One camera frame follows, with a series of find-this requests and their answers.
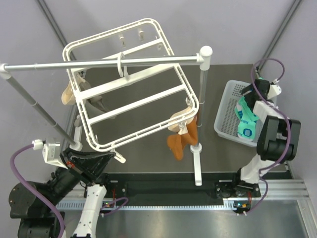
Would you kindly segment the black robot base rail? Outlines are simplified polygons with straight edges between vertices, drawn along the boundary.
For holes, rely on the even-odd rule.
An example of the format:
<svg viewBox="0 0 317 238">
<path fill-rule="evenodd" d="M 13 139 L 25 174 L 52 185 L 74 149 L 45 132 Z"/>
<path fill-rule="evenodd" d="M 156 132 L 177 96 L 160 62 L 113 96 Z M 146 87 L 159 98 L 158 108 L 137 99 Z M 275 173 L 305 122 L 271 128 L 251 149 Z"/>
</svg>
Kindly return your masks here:
<svg viewBox="0 0 317 238">
<path fill-rule="evenodd" d="M 252 189 L 237 187 L 235 173 L 202 173 L 195 185 L 193 173 L 108 173 L 107 197 L 127 197 L 130 206 L 221 205 L 224 198 L 259 198 Z"/>
</svg>

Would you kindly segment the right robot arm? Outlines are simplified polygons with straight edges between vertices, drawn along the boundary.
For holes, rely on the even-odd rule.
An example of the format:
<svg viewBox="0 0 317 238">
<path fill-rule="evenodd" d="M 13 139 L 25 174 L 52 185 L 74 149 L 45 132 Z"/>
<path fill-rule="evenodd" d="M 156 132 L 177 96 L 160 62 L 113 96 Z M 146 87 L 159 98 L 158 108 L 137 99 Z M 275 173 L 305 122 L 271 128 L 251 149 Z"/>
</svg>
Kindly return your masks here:
<svg viewBox="0 0 317 238">
<path fill-rule="evenodd" d="M 252 110 L 255 121 L 259 120 L 263 125 L 256 155 L 248 165 L 239 169 L 231 184 L 231 190 L 237 196 L 254 188 L 270 169 L 295 158 L 301 123 L 288 118 L 271 100 L 280 92 L 279 85 L 264 79 L 256 79 L 241 90 L 247 109 Z"/>
</svg>

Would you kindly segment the white square clip hanger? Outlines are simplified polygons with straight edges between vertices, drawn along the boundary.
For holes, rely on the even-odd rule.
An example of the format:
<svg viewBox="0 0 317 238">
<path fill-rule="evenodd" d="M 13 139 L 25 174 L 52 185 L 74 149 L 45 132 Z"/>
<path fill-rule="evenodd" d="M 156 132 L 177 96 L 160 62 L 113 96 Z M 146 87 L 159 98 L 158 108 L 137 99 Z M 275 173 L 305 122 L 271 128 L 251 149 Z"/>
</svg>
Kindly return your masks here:
<svg viewBox="0 0 317 238">
<path fill-rule="evenodd" d="M 198 142 L 198 129 L 195 125 L 197 120 L 197 114 L 200 109 L 200 103 L 195 95 L 191 85 L 189 84 L 181 66 L 181 62 L 195 62 L 199 65 L 203 65 L 208 62 L 210 57 L 204 57 L 201 53 L 197 53 L 196 56 L 190 57 L 176 57 L 174 52 L 160 26 L 160 24 L 151 18 L 144 18 L 139 21 L 135 21 L 78 41 L 74 41 L 66 45 L 63 49 L 63 59 L 65 62 L 70 62 L 70 54 L 73 49 L 88 45 L 106 39 L 113 35 L 117 35 L 120 39 L 123 39 L 123 33 L 132 29 L 137 29 L 139 37 L 143 36 L 141 27 L 149 24 L 154 27 L 156 31 L 156 38 L 131 49 L 118 52 L 112 56 L 106 57 L 97 61 L 84 62 L 80 65 L 68 66 L 66 71 L 69 76 L 71 90 L 74 96 L 74 100 L 79 109 L 79 116 L 84 127 L 88 144 L 97 152 L 115 152 L 116 148 L 143 138 L 145 136 L 154 134 L 163 129 L 168 129 L 174 134 L 169 136 L 167 144 L 173 151 L 176 159 L 181 160 L 183 158 L 183 149 L 187 144 L 196 146 Z M 102 84 L 87 90 L 80 89 L 80 83 L 84 82 L 84 79 L 79 75 L 79 71 L 82 69 L 106 67 L 114 65 L 117 67 L 119 79 L 111 81 L 109 83 Z M 151 95 L 144 99 L 140 99 L 136 102 L 122 106 L 118 109 L 110 112 L 102 113 L 99 116 L 90 118 L 88 115 L 88 108 L 85 103 L 92 98 L 101 96 L 123 87 L 133 85 L 149 77 L 155 76 L 164 71 L 174 69 L 179 80 L 180 85 L 162 91 L 160 93 Z M 109 142 L 107 144 L 100 144 L 97 141 L 97 137 L 92 130 L 92 125 L 105 121 L 107 119 L 118 116 L 122 113 L 144 106 L 151 102 L 165 98 L 172 94 L 185 91 L 187 94 L 186 104 L 187 108 L 175 113 L 170 119 L 156 123 L 152 126 L 141 129 L 137 132 L 121 137 L 117 140 Z"/>
</svg>

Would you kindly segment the orange brown sock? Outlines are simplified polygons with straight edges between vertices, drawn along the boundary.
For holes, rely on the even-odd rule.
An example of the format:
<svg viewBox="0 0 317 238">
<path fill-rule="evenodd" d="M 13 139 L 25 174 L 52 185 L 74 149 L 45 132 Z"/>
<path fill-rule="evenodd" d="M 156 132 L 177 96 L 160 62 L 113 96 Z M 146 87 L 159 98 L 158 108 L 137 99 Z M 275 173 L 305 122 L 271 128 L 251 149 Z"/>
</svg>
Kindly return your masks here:
<svg viewBox="0 0 317 238">
<path fill-rule="evenodd" d="M 168 130 L 174 132 L 174 134 L 168 136 L 167 145 L 175 158 L 180 161 L 184 157 L 185 147 L 188 144 L 196 145 L 198 143 L 196 116 L 174 124 L 168 127 Z"/>
</svg>

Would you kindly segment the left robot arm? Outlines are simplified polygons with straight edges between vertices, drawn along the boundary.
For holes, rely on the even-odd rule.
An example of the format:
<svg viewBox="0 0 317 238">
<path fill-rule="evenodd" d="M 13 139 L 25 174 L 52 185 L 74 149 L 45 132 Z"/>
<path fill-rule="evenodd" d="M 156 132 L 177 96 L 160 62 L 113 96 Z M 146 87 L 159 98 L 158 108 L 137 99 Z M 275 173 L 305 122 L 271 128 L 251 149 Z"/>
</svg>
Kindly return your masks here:
<svg viewBox="0 0 317 238">
<path fill-rule="evenodd" d="M 56 205 L 79 183 L 87 188 L 87 196 L 74 238 L 94 238 L 103 198 L 112 192 L 112 184 L 103 173 L 114 157 L 113 152 L 79 152 L 66 149 L 60 153 L 62 167 L 46 183 L 27 181 L 15 165 L 15 159 L 31 148 L 25 146 L 10 158 L 10 167 L 19 183 L 9 195 L 10 217 L 20 219 L 20 238 L 65 237 L 64 216 Z"/>
</svg>

